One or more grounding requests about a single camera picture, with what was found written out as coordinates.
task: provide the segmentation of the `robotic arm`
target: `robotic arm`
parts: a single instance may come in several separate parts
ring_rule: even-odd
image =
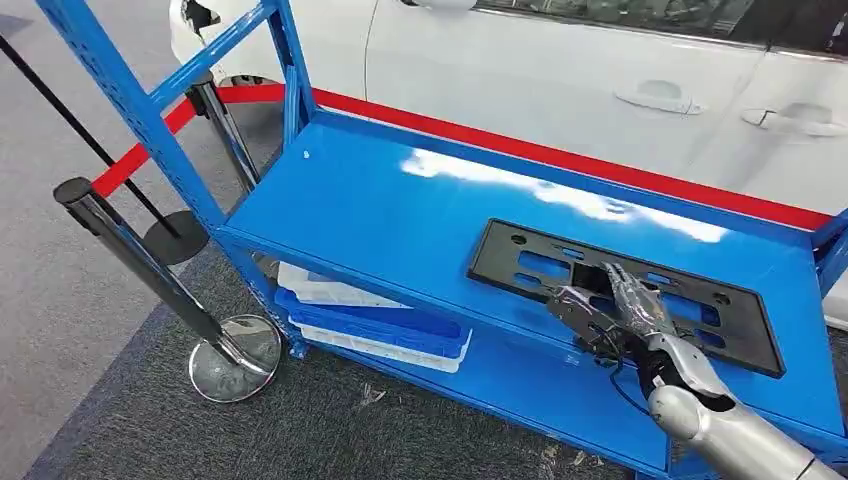
[[[728,479],[843,478],[740,402],[704,353],[677,335],[657,292],[620,265],[604,268],[617,312],[600,311],[591,292],[570,286],[552,292],[548,310],[596,357],[616,360],[619,369],[623,357],[636,364],[649,414],[660,428]]]

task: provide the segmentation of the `dark gray carpet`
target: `dark gray carpet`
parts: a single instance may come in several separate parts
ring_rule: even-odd
[[[215,315],[261,313],[207,249],[183,274]],[[618,479],[545,436],[318,349],[236,405],[194,392],[194,337],[158,307],[29,479]],[[377,392],[386,392],[369,403]]]

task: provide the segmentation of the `stanchion base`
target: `stanchion base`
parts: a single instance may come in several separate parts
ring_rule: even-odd
[[[179,232],[174,238],[161,222],[156,222],[144,235],[146,246],[165,265],[176,265],[197,255],[209,243],[209,234],[188,210],[165,217]]]
[[[188,361],[188,374],[195,390],[213,402],[231,403],[244,400],[271,382],[280,363],[282,344],[280,333],[270,321],[254,315],[238,315],[221,322],[253,360],[268,374],[259,374],[240,365],[233,365],[209,343],[201,341],[194,347]]]

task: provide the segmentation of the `stanchion post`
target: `stanchion post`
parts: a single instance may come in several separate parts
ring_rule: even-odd
[[[241,138],[238,126],[236,126],[232,115],[224,106],[224,102],[218,96],[212,73],[206,72],[201,78],[194,82],[186,96],[194,106],[198,115],[209,119],[212,128],[224,144],[227,156],[236,170],[239,182],[246,192],[252,191],[259,183],[259,170],[250,158],[247,145]]]
[[[201,337],[189,359],[189,375],[201,395],[236,402],[271,381],[281,355],[280,334],[271,322],[239,315],[218,323],[85,178],[62,183],[53,197]]]

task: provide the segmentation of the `blue shelf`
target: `blue shelf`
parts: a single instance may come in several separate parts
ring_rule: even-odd
[[[443,373],[316,345],[643,473],[665,476],[666,435],[615,392],[610,371],[590,358],[562,362],[475,332],[459,372]],[[622,375],[619,383],[641,398],[635,375]]]
[[[536,169],[563,184],[573,177],[320,113],[216,233],[560,359],[576,354],[573,334],[543,305],[466,278],[489,218],[752,289],[763,297],[787,373],[778,380],[714,361],[719,374],[762,411],[844,435],[807,233],[756,221],[746,224],[756,234],[736,231],[585,191],[632,193],[622,187],[568,183],[577,190],[452,154]]]

